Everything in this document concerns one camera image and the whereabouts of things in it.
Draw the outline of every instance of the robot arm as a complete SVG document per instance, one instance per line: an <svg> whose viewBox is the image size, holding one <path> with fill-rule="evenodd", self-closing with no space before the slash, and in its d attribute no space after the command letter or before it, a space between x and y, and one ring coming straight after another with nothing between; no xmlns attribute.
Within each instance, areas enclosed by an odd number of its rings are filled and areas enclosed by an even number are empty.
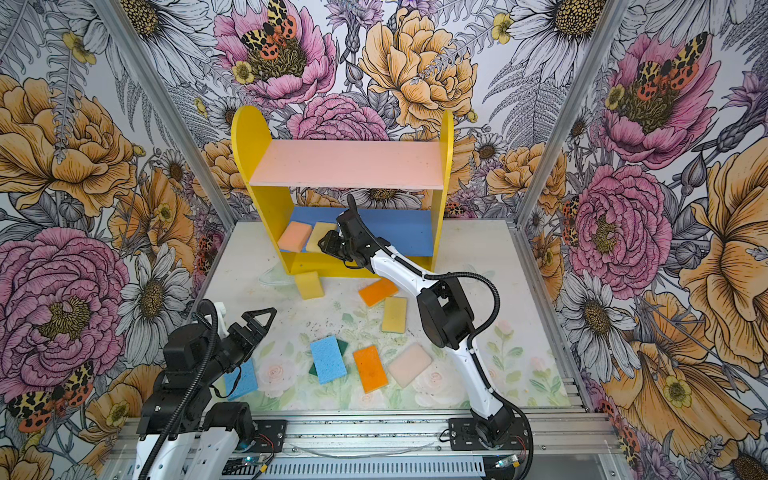
<svg viewBox="0 0 768 480"><path fill-rule="evenodd" d="M477 420L477 434L486 448L497 449L508 440L509 429L517 420L515 414L525 424L530 439L525 414L493 389L488 380L488 369L475 346L475 337L498 315L499 299L495 286L476 273L435 275L421 268L387 240L374 237L360 218L354 197L349 195L347 201L349 209L336 218L340 234L328 232L318 242L320 249L345 264L354 262L356 268L366 268L391 280L416 299L424 332L437 347L449 349L448 353L464 380L472 416ZM477 329L472 323L475 315L458 281L460 276L484 282L494 295L493 313ZM529 440L528 450L532 447Z"/></svg>

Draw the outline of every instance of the pink shelf board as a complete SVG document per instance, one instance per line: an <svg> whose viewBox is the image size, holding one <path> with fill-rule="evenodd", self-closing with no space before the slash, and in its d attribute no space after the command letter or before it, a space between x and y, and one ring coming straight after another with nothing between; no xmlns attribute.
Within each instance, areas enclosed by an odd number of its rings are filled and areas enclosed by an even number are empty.
<svg viewBox="0 0 768 480"><path fill-rule="evenodd" d="M441 190L437 141L272 140L250 184Z"/></svg>

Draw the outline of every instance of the pink peony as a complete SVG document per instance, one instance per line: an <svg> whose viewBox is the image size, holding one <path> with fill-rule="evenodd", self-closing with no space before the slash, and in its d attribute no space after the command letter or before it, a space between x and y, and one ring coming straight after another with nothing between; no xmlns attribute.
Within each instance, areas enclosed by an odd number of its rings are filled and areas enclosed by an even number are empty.
<svg viewBox="0 0 768 480"><path fill-rule="evenodd" d="M232 16L214 19L216 48L223 52L219 63L233 69L235 85L242 84L256 104L265 108L282 108L300 103L315 94L331 89L336 80L336 44L332 35L320 32L306 7L301 13L286 0L288 15L296 19L296 37L280 47L274 60L250 55L240 37L252 30L262 30L267 9L256 13L247 8L245 16L232 11Z"/></svg>
<svg viewBox="0 0 768 480"><path fill-rule="evenodd" d="M615 151L628 162L643 162L651 170L666 167L704 133L716 108L706 108L720 63L709 65L712 35L703 43L697 73L680 90L660 86L656 94L643 101L637 91L638 66L646 61L664 65L675 58L684 45L672 46L670 38L660 44L657 38L640 35L619 61L619 71L609 80L602 118L590 129L591 139L608 151Z"/></svg>
<svg viewBox="0 0 768 480"><path fill-rule="evenodd" d="M315 97L286 126L296 139L389 140L384 120L375 110L339 94Z"/></svg>
<svg viewBox="0 0 768 480"><path fill-rule="evenodd" d="M110 369L128 269L105 243L71 228L0 246L0 394L51 391L79 366Z"/></svg>
<svg viewBox="0 0 768 480"><path fill-rule="evenodd" d="M640 294L670 252L672 227L663 211L656 177L639 165L600 166L579 195L574 270L598 276L619 299Z"/></svg>

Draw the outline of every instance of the blue sponge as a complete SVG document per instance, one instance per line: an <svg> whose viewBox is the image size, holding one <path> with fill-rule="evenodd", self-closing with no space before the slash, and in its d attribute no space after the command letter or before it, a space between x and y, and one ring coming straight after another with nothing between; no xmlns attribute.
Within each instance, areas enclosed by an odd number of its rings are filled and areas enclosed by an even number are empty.
<svg viewBox="0 0 768 480"><path fill-rule="evenodd" d="M236 399L237 397L241 397L247 393L255 392L259 388L259 384L256 382L256 373L253 371L253 360L248 359L248 361L245 362L240 368L243 370L243 372L240 375L240 381L237 383L237 388L229 397L230 399ZM227 392L223 393L222 395L226 395L230 392L236 378L236 370L232 373L224 374L224 385L227 388Z"/></svg>
<svg viewBox="0 0 768 480"><path fill-rule="evenodd" d="M317 378L320 385L346 375L346 367L341 359L339 342L331 335L322 340L310 343L312 357L315 359Z"/></svg>

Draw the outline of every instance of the pink sponge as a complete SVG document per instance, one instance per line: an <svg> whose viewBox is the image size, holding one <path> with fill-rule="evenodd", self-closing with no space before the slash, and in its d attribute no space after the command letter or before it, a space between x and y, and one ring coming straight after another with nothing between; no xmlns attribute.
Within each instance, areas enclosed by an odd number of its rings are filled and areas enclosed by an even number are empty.
<svg viewBox="0 0 768 480"><path fill-rule="evenodd" d="M277 246L281 250L288 250L289 252L299 253L303 250L306 241L312 234L312 225L306 223L291 222L288 223L288 228L283 232L280 240L277 241Z"/></svg>
<svg viewBox="0 0 768 480"><path fill-rule="evenodd" d="M432 358L427 355L421 345L413 343L391 361L387 369L400 388L404 389L430 364L432 364Z"/></svg>

